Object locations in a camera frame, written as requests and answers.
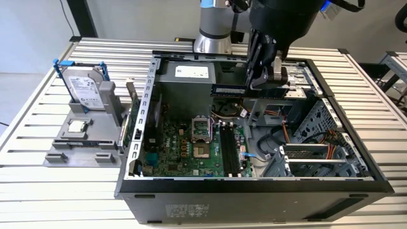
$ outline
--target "black pole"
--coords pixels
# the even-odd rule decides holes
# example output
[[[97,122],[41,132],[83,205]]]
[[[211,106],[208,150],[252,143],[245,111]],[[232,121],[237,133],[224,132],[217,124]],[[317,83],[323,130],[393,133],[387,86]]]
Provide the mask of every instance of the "black pole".
[[[81,37],[97,37],[87,0],[67,0]]]

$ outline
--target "motherboard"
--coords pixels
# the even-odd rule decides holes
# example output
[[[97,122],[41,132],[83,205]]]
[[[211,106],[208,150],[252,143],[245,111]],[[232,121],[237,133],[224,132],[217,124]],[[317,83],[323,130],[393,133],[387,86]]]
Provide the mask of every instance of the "motherboard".
[[[156,152],[147,152],[144,176],[224,177],[232,176],[227,172],[233,167],[233,176],[251,177],[248,157],[241,154],[247,148],[241,126],[209,123],[211,120],[204,117],[192,122],[164,120],[163,142]],[[221,141],[224,135],[232,142]]]

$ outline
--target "metal rack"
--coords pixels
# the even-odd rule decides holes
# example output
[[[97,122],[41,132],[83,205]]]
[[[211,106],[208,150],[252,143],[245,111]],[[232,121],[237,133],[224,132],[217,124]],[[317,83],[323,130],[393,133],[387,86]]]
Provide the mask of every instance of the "metal rack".
[[[233,54],[245,55],[245,45]],[[108,64],[116,95],[128,103],[125,79],[141,94],[152,50],[191,52],[189,42],[135,42],[83,38],[60,59]],[[284,227],[407,227],[407,120],[348,54],[335,49],[291,48],[288,57],[312,59],[336,100],[395,189],[395,194],[332,223]],[[135,227],[133,215],[113,200],[117,168],[45,168],[40,165],[69,112],[69,95],[48,72],[0,138],[0,223],[14,227]],[[195,228],[280,227],[273,224],[193,225]]]

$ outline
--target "label sticker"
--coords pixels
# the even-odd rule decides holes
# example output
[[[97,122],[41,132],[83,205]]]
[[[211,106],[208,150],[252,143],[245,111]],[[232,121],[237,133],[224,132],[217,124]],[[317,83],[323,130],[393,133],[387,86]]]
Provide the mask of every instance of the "label sticker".
[[[95,80],[88,77],[69,76],[69,81],[80,104],[89,109],[103,109],[104,105]]]
[[[81,142],[68,142],[68,144],[72,146],[83,146]]]
[[[207,217],[209,211],[208,204],[165,204],[167,217]]]
[[[176,77],[209,78],[208,67],[201,66],[177,66]]]
[[[217,93],[233,93],[233,94],[244,94],[244,89],[232,89],[232,88],[216,88]]]
[[[241,110],[241,112],[240,112],[240,117],[241,117],[241,118],[244,118],[244,117],[245,117],[245,115],[247,115],[247,110],[245,110],[245,109],[243,109],[243,110]]]

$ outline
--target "robotic arm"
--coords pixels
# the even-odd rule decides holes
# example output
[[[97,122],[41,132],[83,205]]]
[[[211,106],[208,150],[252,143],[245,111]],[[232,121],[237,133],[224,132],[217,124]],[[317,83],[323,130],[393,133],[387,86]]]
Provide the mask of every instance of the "robotic arm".
[[[249,22],[248,66],[245,84],[251,90],[287,83],[281,61],[291,43],[303,37],[325,0],[253,0]]]
[[[251,27],[245,78],[249,90],[275,88],[287,83],[281,61],[289,45],[307,34],[317,12],[329,2],[352,12],[360,11],[365,4],[364,0],[357,0],[357,6],[344,0],[201,0],[201,5],[204,2],[215,8],[201,11],[201,34],[193,49],[196,52],[231,53],[229,24],[233,21],[232,28],[236,28],[240,23],[236,15],[244,14],[243,27]],[[232,9],[232,20],[227,8]]]

